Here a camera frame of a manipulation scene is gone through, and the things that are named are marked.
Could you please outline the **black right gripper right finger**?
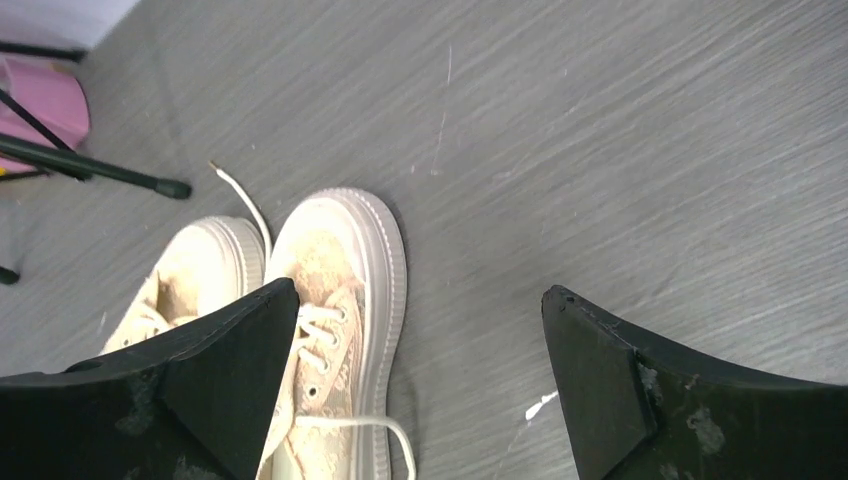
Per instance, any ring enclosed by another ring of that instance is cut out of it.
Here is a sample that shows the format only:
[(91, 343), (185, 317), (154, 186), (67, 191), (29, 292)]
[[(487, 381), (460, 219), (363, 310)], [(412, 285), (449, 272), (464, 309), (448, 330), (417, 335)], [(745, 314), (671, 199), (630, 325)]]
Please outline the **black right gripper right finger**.
[(847, 389), (747, 368), (555, 285), (542, 323), (582, 479), (843, 479)]

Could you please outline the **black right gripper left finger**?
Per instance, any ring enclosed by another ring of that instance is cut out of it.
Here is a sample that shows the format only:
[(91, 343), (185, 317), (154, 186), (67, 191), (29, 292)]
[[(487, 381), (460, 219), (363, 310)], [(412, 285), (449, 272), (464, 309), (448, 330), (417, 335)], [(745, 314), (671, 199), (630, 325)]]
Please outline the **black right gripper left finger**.
[(278, 279), (54, 374), (1, 381), (5, 479), (252, 479), (299, 297)]

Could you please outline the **beige lace sneaker with laces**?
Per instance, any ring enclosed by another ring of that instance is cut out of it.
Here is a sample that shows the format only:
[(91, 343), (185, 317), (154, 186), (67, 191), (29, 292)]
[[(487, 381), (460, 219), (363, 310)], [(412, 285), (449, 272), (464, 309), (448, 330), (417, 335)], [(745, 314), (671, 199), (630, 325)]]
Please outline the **beige lace sneaker with laces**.
[(276, 237), (223, 218), (203, 225), (237, 253), (259, 253), (263, 280), (290, 279), (300, 298), (258, 477), (388, 479), (396, 439), (415, 478), (409, 436), (386, 411), (407, 297), (403, 239), (387, 205), (331, 188), (298, 204)]

